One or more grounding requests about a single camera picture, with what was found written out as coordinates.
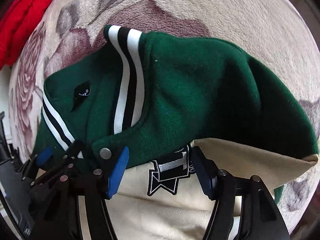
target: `white wall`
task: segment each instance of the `white wall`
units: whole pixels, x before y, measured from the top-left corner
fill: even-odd
[[[5,116],[3,119],[4,133],[7,142],[11,142],[11,131],[9,125],[9,81],[10,81],[10,68],[5,65],[0,70],[0,112],[4,111]]]

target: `striped collar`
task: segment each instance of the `striped collar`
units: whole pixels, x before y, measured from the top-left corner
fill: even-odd
[[[141,117],[145,98],[145,83],[139,55],[142,32],[112,25],[105,29],[105,38],[116,49],[122,60],[122,79],[116,111],[113,120],[113,134],[121,133],[135,125]],[[71,133],[68,120],[63,120],[49,101],[46,83],[44,84],[42,114],[45,123],[63,150],[77,138]]]

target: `green wool fabric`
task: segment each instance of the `green wool fabric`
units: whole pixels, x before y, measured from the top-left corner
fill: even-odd
[[[44,93],[75,139],[84,158],[129,147],[127,168],[173,152],[194,139],[220,138],[302,159],[317,154],[316,136],[286,86],[238,46],[215,38],[178,38],[143,33],[139,42],[145,98],[138,122],[113,134],[122,80],[120,55],[107,43],[44,83]],[[73,112],[74,89],[90,81],[91,93]],[[43,118],[33,155],[51,146],[59,162],[64,150]]]

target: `beige blanket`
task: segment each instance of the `beige blanket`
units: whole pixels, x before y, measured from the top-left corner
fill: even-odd
[[[44,79],[100,48],[106,24],[236,43],[284,82],[319,137],[320,54],[288,0],[54,0],[12,69],[10,124],[23,160],[35,142]],[[289,231],[300,220],[319,177],[313,167],[285,185],[278,206]],[[206,223],[204,217],[201,225]],[[199,239],[198,234],[187,235]]]

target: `red fabric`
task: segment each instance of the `red fabric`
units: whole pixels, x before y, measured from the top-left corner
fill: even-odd
[[[12,65],[52,0],[15,0],[0,22],[0,70]]]

